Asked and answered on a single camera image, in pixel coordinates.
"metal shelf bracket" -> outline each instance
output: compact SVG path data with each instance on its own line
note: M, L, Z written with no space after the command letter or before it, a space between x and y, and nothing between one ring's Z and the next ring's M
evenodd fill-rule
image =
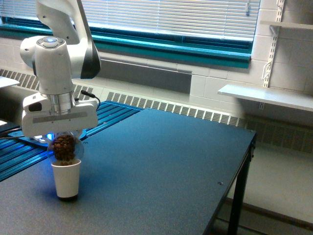
M280 23L282 21L282 17L283 17L285 0L277 0L276 4L278 6L276 22ZM270 25L270 29L273 33L273 39L272 39L272 44L270 47L268 62L264 65L263 73L262 73L263 87L265 87L265 88L269 87L269 81L270 81L270 76L272 73L273 62L274 62L274 57L275 57L280 27ZM264 103L260 103L259 109L261 109L261 110L264 109L264 106L265 106Z
M269 28L270 28L270 30L272 31L274 37L278 37L278 34L279 34L279 27L278 27L278 26L270 25Z

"clear plastic ball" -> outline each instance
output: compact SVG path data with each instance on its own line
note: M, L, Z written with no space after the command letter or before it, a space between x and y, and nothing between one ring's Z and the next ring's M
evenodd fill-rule
M48 142L47 156L54 165L72 165L82 159L84 146L75 132L54 134Z

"heating vent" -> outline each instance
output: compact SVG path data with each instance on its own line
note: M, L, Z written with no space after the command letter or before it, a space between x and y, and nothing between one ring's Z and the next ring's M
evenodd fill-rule
M19 82L18 84L19 87L39 91L39 80L34 75L1 69L0 76L17 80ZM90 99L89 96L85 96L80 93L81 90L92 93L93 88L74 84L75 98L79 98L80 100L89 100Z
M258 133L257 140L264 143L290 148L307 153L313 152L313 132L299 130L297 127L280 126L278 123L269 123L263 120L246 120L243 118L226 115L218 111L199 109L182 104L164 102L134 97L131 95L109 92L107 100L129 104L145 109L158 109L175 114L216 121L227 125L254 130Z

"white paper cup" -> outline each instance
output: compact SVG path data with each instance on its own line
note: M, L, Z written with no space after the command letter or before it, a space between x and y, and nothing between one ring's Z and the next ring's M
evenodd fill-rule
M78 194L80 163L74 159L72 165L63 166L59 161L51 164L58 197L71 198Z

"window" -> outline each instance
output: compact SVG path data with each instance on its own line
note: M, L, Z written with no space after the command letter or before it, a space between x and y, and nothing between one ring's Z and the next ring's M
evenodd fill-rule
M96 42L237 61L249 61L260 4L260 0L82 2ZM35 0L0 0L0 14L3 26L44 28L37 22Z

